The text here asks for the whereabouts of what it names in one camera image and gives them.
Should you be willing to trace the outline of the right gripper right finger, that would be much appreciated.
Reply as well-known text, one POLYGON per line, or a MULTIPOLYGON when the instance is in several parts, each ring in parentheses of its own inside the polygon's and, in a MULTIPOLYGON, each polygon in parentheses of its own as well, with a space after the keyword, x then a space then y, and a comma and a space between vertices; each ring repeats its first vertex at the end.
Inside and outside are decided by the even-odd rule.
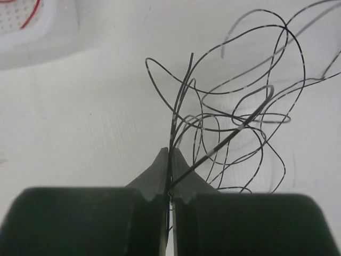
POLYGON ((174 150, 175 255, 340 255, 323 212, 302 194, 222 193, 174 150))

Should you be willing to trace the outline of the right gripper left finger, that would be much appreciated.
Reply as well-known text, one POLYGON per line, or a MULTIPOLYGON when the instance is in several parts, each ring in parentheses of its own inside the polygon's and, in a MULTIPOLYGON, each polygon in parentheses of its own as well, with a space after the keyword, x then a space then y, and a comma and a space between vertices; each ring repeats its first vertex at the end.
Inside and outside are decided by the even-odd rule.
POLYGON ((30 187, 1 224, 1 255, 165 255, 168 149, 124 187, 30 187))

